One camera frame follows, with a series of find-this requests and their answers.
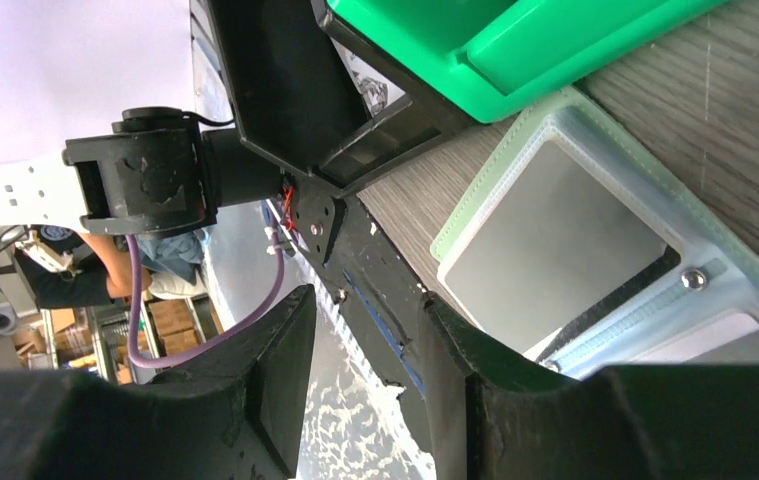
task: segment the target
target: green container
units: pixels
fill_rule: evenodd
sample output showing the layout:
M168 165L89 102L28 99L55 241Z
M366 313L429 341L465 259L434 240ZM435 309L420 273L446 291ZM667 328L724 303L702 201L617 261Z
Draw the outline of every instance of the green container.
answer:
M501 120L726 0L328 0L482 123Z

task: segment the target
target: red wire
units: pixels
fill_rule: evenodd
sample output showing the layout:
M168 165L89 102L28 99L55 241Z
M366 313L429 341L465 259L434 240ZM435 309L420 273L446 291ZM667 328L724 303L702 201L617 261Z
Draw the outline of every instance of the red wire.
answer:
M282 210L284 212L282 226L285 227L285 230L289 232L297 228L297 226L294 224L293 219L291 218L291 201L293 200L293 196L294 187L288 187L285 189L285 200L282 202Z

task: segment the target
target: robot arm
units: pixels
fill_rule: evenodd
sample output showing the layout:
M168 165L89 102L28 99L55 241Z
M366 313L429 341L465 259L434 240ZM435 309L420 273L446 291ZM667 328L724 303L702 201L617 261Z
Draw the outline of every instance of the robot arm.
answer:
M235 129L200 133L198 117L154 107L123 112L113 135L0 164L0 225L49 224L103 235L178 235L217 208L275 196L280 169Z
M61 152L0 164L0 225L52 224L83 230L87 214L76 171Z

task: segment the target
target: screw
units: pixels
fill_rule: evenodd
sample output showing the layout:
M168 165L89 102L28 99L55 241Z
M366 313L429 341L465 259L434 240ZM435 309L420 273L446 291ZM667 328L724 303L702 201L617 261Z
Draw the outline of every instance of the screw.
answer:
M548 369L548 370L552 370L552 371L554 371L556 373L559 373L559 372L562 371L561 367L559 367L559 364L556 363L556 362L549 362L549 361L548 362L544 362L544 363L541 364L541 366L544 367L544 368L546 368L546 369Z
M688 270L685 270L682 272L680 280L685 288L694 290L695 292L705 289L709 284L709 279L706 277L706 274L699 268L689 268Z
M347 299L347 291L343 288L339 288L337 292L335 292L335 299L332 303L335 305L339 305L343 303Z

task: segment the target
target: gray wooden table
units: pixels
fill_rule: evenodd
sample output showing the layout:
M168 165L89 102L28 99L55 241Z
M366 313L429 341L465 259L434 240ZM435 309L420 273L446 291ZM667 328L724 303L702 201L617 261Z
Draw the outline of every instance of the gray wooden table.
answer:
M759 0L733 0L578 86L759 254ZM429 245L511 122L466 132L360 193L433 290Z

